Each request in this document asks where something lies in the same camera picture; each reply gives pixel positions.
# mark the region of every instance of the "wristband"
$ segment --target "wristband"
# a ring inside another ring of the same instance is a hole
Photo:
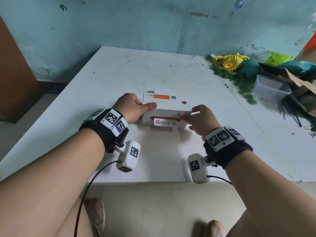
[[[128,123],[124,116],[115,109],[98,109],[87,117],[79,130],[90,128],[104,143],[105,150],[112,152],[113,146],[123,147],[128,133]]]
[[[215,128],[205,139],[203,146],[208,155],[208,162],[215,162],[223,169],[241,152],[252,151],[252,147],[245,142],[245,138],[231,126]]]

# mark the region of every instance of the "forearm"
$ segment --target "forearm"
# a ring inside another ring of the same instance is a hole
[[[82,129],[2,181],[0,236],[43,236],[41,230],[56,231],[104,153],[100,137]]]
[[[261,236],[316,236],[316,200],[251,151],[225,168]]]

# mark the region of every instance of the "teal wall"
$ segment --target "teal wall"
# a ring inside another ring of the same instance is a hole
[[[244,0],[232,14],[235,1],[0,0],[0,14],[37,78],[64,82],[100,46],[207,55],[247,43],[295,56],[313,34],[316,0]]]

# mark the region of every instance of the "thigh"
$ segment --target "thigh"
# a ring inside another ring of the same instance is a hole
[[[248,210],[244,211],[240,219],[231,228],[226,237],[260,237]]]
[[[81,199],[78,198],[71,208],[65,222],[58,230],[55,237],[72,237],[75,231],[76,218],[78,214],[78,209],[80,205]],[[90,224],[90,220],[84,205],[82,206],[79,225],[78,225],[78,237],[93,237],[92,228]]]

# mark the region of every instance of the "hand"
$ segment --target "hand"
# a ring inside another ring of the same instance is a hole
[[[221,127],[217,121],[213,112],[204,105],[197,105],[192,108],[192,112],[200,113],[190,115],[180,113],[179,117],[186,121],[188,124],[191,124],[190,130],[195,131],[198,135],[202,136],[202,139],[205,141],[205,136],[208,135],[210,131],[216,127]]]
[[[135,94],[125,93],[114,104],[113,109],[124,115],[128,124],[137,121],[142,114],[157,107],[157,103],[142,104]]]

